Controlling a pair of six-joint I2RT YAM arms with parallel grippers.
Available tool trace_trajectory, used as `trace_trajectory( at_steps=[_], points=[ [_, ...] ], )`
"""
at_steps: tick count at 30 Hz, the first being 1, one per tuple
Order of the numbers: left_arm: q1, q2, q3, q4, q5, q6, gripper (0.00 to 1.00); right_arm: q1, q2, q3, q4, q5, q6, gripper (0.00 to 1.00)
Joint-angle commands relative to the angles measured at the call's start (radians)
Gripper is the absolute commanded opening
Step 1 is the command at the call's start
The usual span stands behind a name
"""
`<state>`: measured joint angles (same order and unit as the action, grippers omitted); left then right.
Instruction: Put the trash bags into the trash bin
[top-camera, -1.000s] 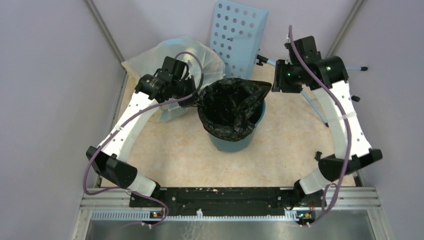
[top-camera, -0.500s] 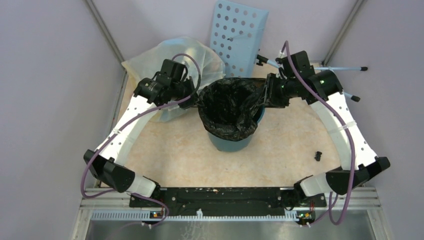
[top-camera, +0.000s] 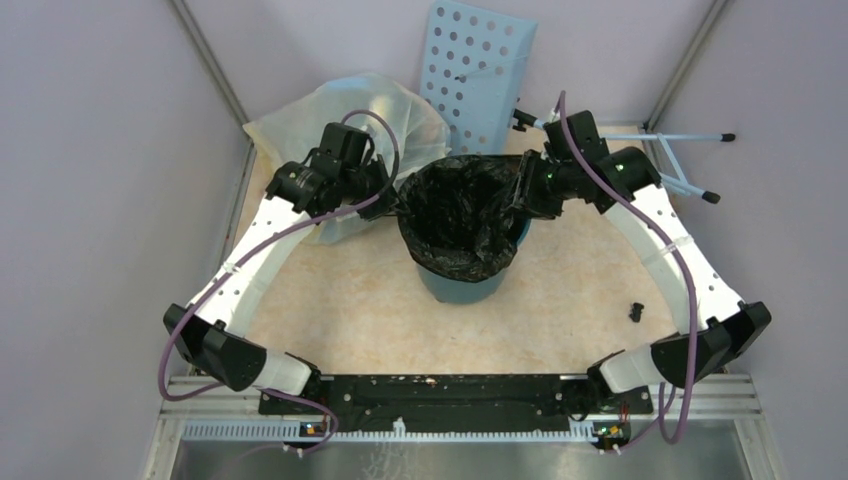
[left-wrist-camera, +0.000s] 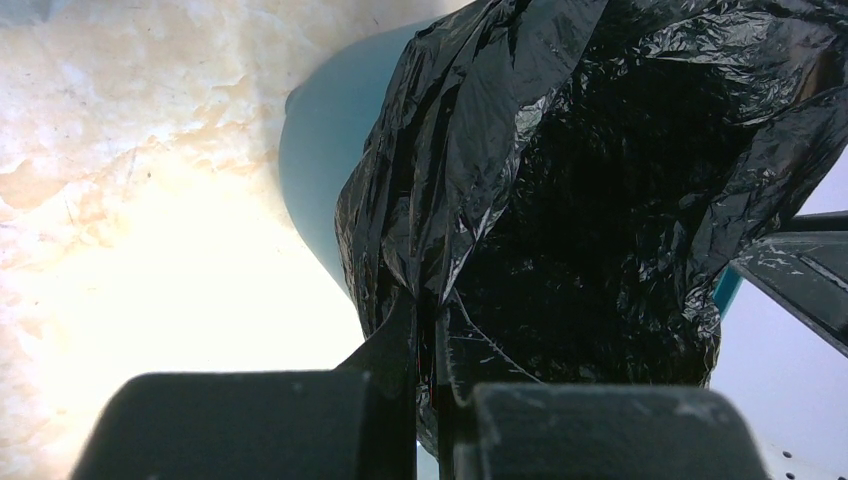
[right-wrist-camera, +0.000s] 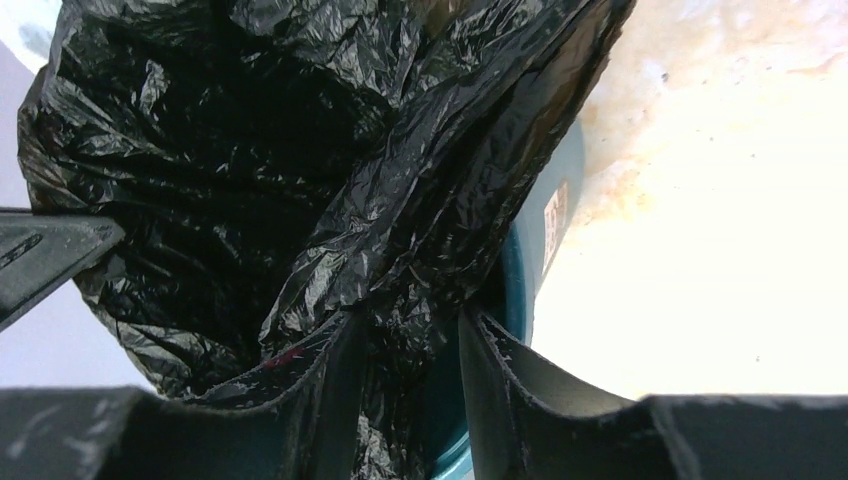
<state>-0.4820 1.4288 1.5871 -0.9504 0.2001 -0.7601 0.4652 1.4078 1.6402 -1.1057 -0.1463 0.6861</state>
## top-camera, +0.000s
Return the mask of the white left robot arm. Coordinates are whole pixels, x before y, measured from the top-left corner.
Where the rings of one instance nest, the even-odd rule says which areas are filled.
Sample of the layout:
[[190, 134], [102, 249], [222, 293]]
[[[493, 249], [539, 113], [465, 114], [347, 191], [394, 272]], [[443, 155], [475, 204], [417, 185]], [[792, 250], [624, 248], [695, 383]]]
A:
[[187, 305], [170, 305], [163, 323], [171, 353], [233, 391], [249, 387], [282, 392], [297, 413], [319, 404], [316, 367], [247, 339], [264, 294], [296, 247], [320, 224], [339, 217], [378, 218], [396, 201], [400, 146], [388, 124], [392, 159], [373, 137], [346, 119], [324, 128], [318, 146], [301, 161], [280, 166], [265, 187], [258, 210], [230, 255]]

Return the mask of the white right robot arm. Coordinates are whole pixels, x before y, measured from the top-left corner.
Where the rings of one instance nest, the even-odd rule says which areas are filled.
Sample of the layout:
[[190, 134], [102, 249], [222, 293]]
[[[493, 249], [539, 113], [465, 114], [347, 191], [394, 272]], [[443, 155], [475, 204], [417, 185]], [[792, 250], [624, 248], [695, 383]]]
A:
[[594, 206], [628, 241], [665, 300], [675, 333], [592, 365], [589, 404], [612, 412], [627, 391], [659, 383], [686, 388], [736, 360], [771, 323], [768, 308], [747, 302], [715, 271], [680, 221], [665, 175], [638, 147], [611, 151], [594, 117], [581, 111], [544, 121], [514, 110], [515, 129], [545, 132], [542, 151], [526, 152], [512, 209], [552, 220], [564, 202]]

